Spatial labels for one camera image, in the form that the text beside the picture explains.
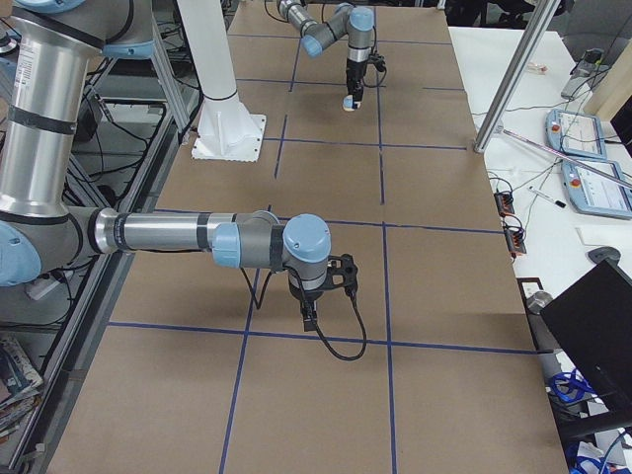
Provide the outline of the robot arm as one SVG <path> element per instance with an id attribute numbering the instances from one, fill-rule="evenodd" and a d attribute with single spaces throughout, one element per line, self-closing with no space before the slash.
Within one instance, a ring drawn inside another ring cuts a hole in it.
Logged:
<path id="1" fill-rule="evenodd" d="M 310 57 L 317 57 L 329 46 L 348 37 L 346 84 L 348 93 L 343 109 L 357 110 L 363 98 L 363 79 L 371 52 L 371 33 L 374 13 L 364 6 L 341 3 L 334 15 L 325 22 L 317 22 L 300 1 L 277 1 L 281 17 L 300 33 L 300 43 Z"/>
<path id="2" fill-rule="evenodd" d="M 1 282 L 117 251 L 203 251 L 223 267 L 287 272 L 306 330 L 332 287 L 331 234 L 313 214 L 122 213 L 70 207 L 62 192 L 90 60 L 153 55 L 148 1 L 18 1 L 21 41 L 1 158 Z"/>

